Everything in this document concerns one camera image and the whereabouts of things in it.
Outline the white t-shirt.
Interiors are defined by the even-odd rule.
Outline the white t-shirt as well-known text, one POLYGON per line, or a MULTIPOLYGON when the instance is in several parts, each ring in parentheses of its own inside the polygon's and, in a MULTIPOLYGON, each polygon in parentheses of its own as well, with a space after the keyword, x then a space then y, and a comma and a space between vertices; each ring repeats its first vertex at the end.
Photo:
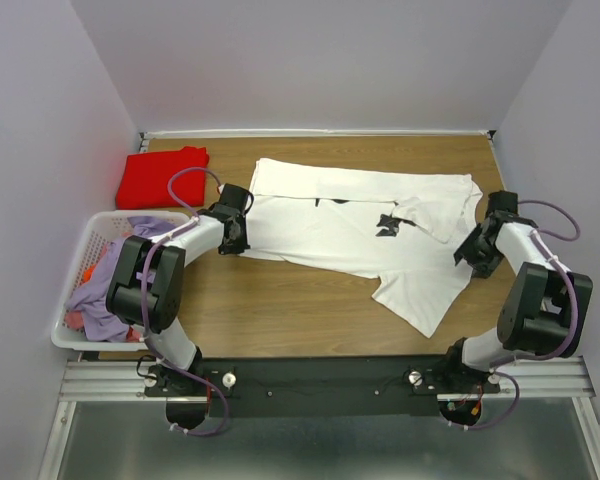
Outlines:
POLYGON ((471 269, 453 254, 476 225, 468 174, 400 174, 270 158, 249 187, 246 256, 377 279, 373 299, 430 338, 471 269))

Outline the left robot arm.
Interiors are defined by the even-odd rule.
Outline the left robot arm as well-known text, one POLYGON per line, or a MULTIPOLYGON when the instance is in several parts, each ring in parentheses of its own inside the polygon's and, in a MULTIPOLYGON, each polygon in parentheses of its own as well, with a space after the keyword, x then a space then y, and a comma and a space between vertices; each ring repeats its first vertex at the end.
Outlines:
POLYGON ((181 395, 202 380, 202 354, 178 319, 185 268, 209 251, 238 255, 249 249, 246 217, 254 203, 248 190, 226 184, 210 208, 180 227, 151 238, 137 235, 122 244, 106 309, 142 328, 141 341, 167 368, 167 382, 181 395))

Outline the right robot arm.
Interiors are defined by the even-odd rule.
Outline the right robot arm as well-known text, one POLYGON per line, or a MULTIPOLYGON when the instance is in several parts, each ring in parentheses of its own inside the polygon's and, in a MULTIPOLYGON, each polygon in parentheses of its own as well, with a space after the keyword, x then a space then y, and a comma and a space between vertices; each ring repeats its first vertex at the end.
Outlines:
POLYGON ((466 263, 476 278, 490 277, 502 261, 516 278, 496 327, 456 341, 438 364, 436 377, 451 391, 484 383, 516 360, 569 358, 579 345, 593 282, 552 253, 546 231, 519 214, 522 203, 513 192, 491 193, 484 220, 454 252, 455 264, 466 263))

